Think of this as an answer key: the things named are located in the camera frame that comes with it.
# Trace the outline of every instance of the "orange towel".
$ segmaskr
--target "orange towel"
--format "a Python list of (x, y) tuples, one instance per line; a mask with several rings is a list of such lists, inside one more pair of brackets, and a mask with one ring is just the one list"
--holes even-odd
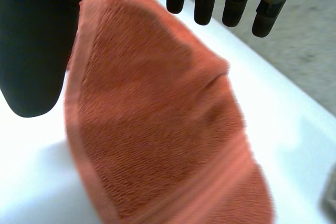
[(155, 0), (82, 2), (65, 117), (103, 223), (272, 223), (227, 72)]

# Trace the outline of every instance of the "white surface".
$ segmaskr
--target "white surface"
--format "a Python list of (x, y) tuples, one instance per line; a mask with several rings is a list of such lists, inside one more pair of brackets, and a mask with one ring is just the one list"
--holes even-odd
[[(231, 64), (229, 77), (277, 223), (331, 223), (319, 206), (336, 163), (336, 119), (218, 22), (195, 24), (191, 1), (178, 18)], [(63, 99), (64, 93), (48, 114), (23, 119), (0, 95), (0, 224), (100, 223), (66, 144)]]

